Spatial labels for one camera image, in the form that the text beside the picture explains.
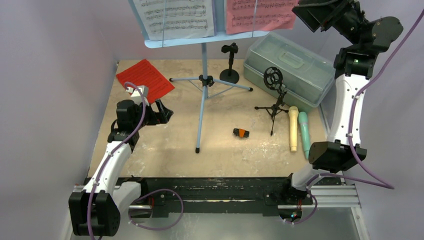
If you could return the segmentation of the red sheet music page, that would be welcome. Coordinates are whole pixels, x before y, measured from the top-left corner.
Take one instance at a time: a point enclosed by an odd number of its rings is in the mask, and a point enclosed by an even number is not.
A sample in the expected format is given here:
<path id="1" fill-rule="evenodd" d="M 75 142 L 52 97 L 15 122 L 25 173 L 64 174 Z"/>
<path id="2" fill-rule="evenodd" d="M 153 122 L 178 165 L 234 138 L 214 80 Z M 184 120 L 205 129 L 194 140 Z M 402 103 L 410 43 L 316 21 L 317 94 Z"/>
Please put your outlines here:
<path id="1" fill-rule="evenodd" d="M 116 77 L 122 85 L 124 85 L 125 82 L 131 82 L 136 86 L 148 87 L 146 98 L 150 104 L 175 89 L 175 87 L 146 59 L 118 73 Z"/>

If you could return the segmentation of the blue music stand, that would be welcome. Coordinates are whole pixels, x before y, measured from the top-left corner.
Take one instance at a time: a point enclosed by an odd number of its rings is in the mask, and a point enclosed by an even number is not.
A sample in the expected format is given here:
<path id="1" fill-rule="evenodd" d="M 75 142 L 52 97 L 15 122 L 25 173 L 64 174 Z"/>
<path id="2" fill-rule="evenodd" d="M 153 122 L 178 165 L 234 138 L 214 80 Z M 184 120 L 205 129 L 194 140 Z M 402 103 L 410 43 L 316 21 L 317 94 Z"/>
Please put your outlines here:
<path id="1" fill-rule="evenodd" d="M 160 40 L 153 41 L 148 38 L 146 30 L 143 27 L 140 17 L 138 16 L 135 6 L 132 3 L 133 0 L 130 0 L 128 3 L 135 15 L 135 18 L 141 28 L 141 33 L 144 37 L 144 44 L 150 49 L 166 48 L 166 47 L 176 47 L 184 45 L 201 45 L 201 56 L 202 56 L 202 73 L 197 77 L 186 77 L 185 81 L 193 83 L 195 80 L 199 80 L 202 84 L 202 87 L 199 90 L 202 93 L 199 120 L 198 120 L 198 130 L 197 130 L 197 140 L 195 152 L 200 152 L 200 142 L 201 142 L 201 132 L 204 116 L 204 106 L 205 100 L 211 98 L 209 95 L 209 87 L 213 86 L 215 83 L 223 84 L 228 86 L 229 89 L 239 88 L 248 91 L 253 91 L 252 87 L 239 85 L 237 83 L 226 82 L 208 74 L 208 56 L 207 56 L 207 44 L 212 42 L 226 41 L 226 40 L 238 40 L 238 39 L 248 39 L 254 37 L 262 37 L 267 34 L 267 31 L 248 31 L 235 34 L 226 33 L 226 21 L 227 21 L 227 0 L 215 0 L 215 9 L 216 9 L 216 20 L 217 20 L 217 34 L 210 37 L 203 38 L 192 38 L 192 39 L 169 39 L 169 40 Z"/>

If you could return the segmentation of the pink sheet music page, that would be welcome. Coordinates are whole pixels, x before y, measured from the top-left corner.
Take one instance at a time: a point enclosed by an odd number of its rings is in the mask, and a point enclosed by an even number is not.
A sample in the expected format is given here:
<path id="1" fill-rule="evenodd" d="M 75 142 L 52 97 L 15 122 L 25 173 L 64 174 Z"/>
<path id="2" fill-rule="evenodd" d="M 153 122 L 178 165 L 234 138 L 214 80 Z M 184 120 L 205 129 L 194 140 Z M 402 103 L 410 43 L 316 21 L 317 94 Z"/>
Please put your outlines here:
<path id="1" fill-rule="evenodd" d="M 297 0 L 228 0 L 226 33 L 292 29 L 296 15 L 292 9 Z"/>

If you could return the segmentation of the black round-base mic stand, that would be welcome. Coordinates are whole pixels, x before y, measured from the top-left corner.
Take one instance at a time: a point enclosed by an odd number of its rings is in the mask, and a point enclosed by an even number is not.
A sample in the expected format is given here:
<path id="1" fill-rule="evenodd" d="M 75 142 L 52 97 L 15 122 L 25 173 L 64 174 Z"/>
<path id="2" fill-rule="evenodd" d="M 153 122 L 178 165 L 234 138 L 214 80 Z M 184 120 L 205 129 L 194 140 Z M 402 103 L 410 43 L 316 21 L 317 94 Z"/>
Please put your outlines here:
<path id="1" fill-rule="evenodd" d="M 233 64 L 234 64 L 234 57 L 235 54 L 237 54 L 239 51 L 239 47 L 237 46 L 237 44 L 235 42 L 233 42 L 230 45 L 223 45 L 221 47 L 221 52 L 226 54 L 229 53 L 229 58 L 228 58 L 228 68 L 224 69 L 220 75 L 219 75 L 219 79 L 228 83 L 232 83 L 232 84 L 237 84 L 239 79 L 240 79 L 240 75 L 239 73 L 233 69 Z"/>

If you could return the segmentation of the cream yellow microphone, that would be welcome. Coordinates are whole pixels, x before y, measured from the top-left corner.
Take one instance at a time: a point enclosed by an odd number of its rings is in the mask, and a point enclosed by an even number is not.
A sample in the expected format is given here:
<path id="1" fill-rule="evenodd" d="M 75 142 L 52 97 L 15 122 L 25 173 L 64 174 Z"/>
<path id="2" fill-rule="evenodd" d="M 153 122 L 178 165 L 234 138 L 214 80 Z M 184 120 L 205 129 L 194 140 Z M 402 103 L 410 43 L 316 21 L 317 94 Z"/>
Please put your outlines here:
<path id="1" fill-rule="evenodd" d="M 292 153 L 296 153 L 298 149 L 298 115 L 299 110 L 296 106 L 288 109 L 289 116 L 289 146 Z"/>

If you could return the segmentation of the mint green microphone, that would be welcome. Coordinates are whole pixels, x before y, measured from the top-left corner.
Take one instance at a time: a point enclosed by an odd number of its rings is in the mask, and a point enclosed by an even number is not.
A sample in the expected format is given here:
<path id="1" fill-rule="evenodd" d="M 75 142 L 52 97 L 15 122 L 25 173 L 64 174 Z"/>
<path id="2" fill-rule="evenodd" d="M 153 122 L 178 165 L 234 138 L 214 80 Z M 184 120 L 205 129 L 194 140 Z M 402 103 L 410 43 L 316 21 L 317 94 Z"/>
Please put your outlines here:
<path id="1" fill-rule="evenodd" d="M 301 132 L 301 141 L 302 148 L 305 155 L 305 158 L 309 159 L 310 148 L 311 148 L 311 139 L 309 133 L 309 119 L 306 112 L 301 111 L 298 114 L 298 124 Z"/>

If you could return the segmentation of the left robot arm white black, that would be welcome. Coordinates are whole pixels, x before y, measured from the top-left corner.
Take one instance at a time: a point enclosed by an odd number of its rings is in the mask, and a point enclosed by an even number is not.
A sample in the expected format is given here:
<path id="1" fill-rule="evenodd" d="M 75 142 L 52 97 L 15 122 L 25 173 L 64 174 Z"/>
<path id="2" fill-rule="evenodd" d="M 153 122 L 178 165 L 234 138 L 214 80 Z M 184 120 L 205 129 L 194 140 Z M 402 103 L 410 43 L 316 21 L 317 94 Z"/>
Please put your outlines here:
<path id="1" fill-rule="evenodd" d="M 146 203 L 149 191 L 136 181 L 118 185 L 121 171 L 133 153 L 144 126 L 167 124 L 174 112 L 161 100 L 158 111 L 141 100 L 122 100 L 116 105 L 116 120 L 111 124 L 103 158 L 91 179 L 68 199 L 73 233 L 77 236 L 113 237 L 121 215 L 131 202 Z"/>

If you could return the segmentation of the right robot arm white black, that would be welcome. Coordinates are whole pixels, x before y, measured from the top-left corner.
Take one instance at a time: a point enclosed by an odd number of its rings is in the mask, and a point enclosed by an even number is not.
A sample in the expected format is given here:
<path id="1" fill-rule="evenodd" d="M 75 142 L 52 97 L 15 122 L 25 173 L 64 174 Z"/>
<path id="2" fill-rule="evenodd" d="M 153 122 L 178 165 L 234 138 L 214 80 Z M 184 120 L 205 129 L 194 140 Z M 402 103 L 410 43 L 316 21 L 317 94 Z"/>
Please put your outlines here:
<path id="1" fill-rule="evenodd" d="M 308 164 L 290 176 L 280 196 L 288 204 L 300 198 L 321 177 L 337 177 L 362 165 L 367 150 L 361 146 L 360 124 L 367 88 L 375 80 L 373 70 L 379 54 L 386 52 L 403 32 L 394 16 L 370 21 L 357 0 L 301 0 L 293 13 L 313 32 L 337 30 L 349 42 L 336 55 L 336 103 L 326 141 L 314 142 Z"/>

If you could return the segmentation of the green translucent storage case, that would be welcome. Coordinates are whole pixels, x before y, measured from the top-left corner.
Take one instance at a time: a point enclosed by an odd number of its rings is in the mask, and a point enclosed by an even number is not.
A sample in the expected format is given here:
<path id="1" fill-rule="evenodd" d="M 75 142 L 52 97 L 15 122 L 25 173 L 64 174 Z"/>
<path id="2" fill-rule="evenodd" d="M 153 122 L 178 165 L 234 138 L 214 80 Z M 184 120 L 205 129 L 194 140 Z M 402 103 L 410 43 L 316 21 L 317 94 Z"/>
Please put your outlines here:
<path id="1" fill-rule="evenodd" d="M 269 67 L 282 72 L 287 89 L 285 103 L 301 112 L 308 113 L 317 108 L 335 82 L 331 62 L 274 32 L 260 37 L 249 47 L 243 63 L 243 76 L 277 98 L 279 94 L 264 83 L 263 74 Z"/>

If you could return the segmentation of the white sheet music page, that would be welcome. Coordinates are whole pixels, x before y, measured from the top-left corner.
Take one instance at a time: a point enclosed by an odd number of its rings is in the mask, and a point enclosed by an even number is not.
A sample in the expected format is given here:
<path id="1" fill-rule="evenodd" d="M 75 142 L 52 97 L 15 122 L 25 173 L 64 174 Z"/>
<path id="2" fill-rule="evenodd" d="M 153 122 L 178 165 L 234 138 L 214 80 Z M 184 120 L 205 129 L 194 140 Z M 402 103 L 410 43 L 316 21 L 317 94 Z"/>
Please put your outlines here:
<path id="1" fill-rule="evenodd" d="M 211 0 L 133 0 L 151 41 L 198 39 L 216 34 Z"/>

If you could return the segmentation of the lavender sheet music page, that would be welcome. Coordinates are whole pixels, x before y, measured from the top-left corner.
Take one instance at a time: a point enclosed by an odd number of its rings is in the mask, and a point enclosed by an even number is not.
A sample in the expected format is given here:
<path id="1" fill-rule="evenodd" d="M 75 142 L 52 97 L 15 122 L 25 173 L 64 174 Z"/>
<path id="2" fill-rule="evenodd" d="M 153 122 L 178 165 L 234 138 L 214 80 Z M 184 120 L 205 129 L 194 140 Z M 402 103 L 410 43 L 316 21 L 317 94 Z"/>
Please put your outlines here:
<path id="1" fill-rule="evenodd" d="M 215 0 L 211 1 L 211 5 L 212 5 L 213 30 L 214 30 L 214 35 L 216 36 L 217 31 L 218 31 L 218 24 L 217 24 L 217 14 L 216 14 Z"/>

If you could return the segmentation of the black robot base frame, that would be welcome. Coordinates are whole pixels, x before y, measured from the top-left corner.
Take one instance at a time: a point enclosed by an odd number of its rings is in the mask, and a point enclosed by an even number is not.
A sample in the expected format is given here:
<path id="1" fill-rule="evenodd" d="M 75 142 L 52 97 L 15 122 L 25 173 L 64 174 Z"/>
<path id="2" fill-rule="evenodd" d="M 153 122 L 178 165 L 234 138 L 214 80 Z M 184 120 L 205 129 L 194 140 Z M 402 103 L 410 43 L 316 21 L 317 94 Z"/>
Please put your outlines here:
<path id="1" fill-rule="evenodd" d="M 170 213 L 283 215 L 315 203 L 310 195 L 291 187 L 289 177 L 120 177 L 141 184 L 141 196 L 130 203 L 152 207 L 154 218 Z"/>

